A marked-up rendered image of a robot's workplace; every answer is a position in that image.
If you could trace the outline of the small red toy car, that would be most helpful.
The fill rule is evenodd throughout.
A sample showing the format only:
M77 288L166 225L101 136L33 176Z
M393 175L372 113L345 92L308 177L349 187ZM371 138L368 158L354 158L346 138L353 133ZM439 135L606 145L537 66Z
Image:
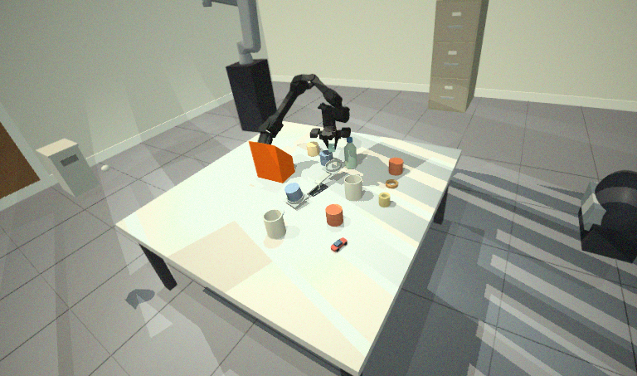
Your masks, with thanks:
M338 239L332 246L331 246L331 250L334 252L338 252L339 249L343 246L346 246L348 244L348 240L345 239L344 237Z

